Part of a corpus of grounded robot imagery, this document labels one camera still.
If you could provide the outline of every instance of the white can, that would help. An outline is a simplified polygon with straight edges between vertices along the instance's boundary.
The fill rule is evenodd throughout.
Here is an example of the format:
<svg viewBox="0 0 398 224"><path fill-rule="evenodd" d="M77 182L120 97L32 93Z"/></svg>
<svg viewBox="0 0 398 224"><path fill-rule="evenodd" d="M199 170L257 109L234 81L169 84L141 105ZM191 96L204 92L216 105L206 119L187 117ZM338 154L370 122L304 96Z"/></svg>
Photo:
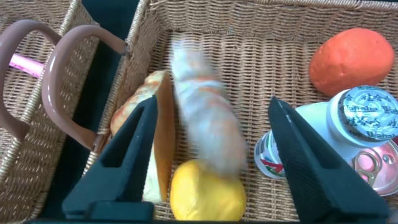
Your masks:
<svg viewBox="0 0 398 224"><path fill-rule="evenodd" d="M285 178L285 170L272 131L263 135L254 146L254 162L266 176L275 179Z"/></svg>

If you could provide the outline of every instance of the can lid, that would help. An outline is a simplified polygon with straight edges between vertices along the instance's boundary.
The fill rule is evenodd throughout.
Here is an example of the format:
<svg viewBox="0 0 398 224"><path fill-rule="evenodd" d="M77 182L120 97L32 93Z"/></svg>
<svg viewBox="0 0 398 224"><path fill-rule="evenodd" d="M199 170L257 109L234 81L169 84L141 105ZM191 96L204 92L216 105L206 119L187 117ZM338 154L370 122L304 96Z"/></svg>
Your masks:
<svg viewBox="0 0 398 224"><path fill-rule="evenodd" d="M398 101L376 86L348 90L338 107L340 121L356 139L381 142L398 136Z"/></svg>

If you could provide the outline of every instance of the pull tab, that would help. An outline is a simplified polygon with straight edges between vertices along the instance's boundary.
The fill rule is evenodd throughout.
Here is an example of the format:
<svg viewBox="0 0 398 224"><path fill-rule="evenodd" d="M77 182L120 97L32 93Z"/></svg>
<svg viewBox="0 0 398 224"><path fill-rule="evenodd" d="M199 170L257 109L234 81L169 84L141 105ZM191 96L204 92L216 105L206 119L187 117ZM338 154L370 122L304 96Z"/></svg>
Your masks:
<svg viewBox="0 0 398 224"><path fill-rule="evenodd" d="M359 160L360 160L361 156L366 156L372 160L374 167L372 167L371 170L365 170L363 167L360 166ZM371 154L369 152L360 152L353 159L353 168L359 175L365 175L368 178L368 180L367 180L368 184L371 187L373 187L373 184L376 181L376 177L381 170L381 162L380 161L381 161L380 157L377 159L376 156L374 156L373 154Z"/></svg>

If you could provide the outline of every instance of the woven basket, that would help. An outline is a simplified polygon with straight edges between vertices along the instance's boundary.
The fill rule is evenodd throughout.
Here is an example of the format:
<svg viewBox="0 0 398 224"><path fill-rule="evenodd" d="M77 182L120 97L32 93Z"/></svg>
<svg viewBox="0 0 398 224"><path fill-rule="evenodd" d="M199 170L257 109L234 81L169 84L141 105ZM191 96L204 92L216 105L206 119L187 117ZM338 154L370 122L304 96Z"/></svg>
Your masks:
<svg viewBox="0 0 398 224"><path fill-rule="evenodd" d="M293 106L328 98L314 88L308 64L315 50L333 35L352 27L380 32L398 49L398 4L339 0L141 0L126 42L132 55L123 57L114 79L86 170L105 142L113 113L155 70L169 70L170 42L194 39L214 62L234 112L250 145L249 167L240 175L248 196L244 220L297 220L286 180L266 177L253 161L256 141L270 129L271 96ZM380 87L398 98L395 66ZM178 123L174 169L197 156L188 148ZM398 207L398 197L386 197ZM169 203L156 206L157 219L174 219Z"/></svg>
<svg viewBox="0 0 398 224"><path fill-rule="evenodd" d="M20 222L40 213L66 136L45 113L40 98L42 78L8 68L20 41L15 37L23 38L23 32L40 29L56 44L72 27L95 22L80 0L0 0L0 5L0 67L4 68L0 90L3 93L4 83L4 104L11 114L5 108L0 110L0 223L4 223ZM86 39L66 68L61 98L68 116L74 113L97 45L98 40ZM42 34L30 32L16 53L46 63L52 49L53 44Z"/></svg>

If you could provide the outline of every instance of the pink handle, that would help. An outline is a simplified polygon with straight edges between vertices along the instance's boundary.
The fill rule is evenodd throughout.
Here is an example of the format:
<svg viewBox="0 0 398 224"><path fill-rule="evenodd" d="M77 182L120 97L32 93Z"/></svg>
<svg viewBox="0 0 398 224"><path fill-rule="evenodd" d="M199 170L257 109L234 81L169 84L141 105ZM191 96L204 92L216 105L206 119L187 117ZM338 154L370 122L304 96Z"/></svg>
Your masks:
<svg viewBox="0 0 398 224"><path fill-rule="evenodd" d="M40 78L40 74L44 68L44 65L40 62L36 62L35 60L25 58L18 54L14 54L10 61L10 66L19 69L23 72L28 73L29 75L33 75L36 78Z"/></svg>

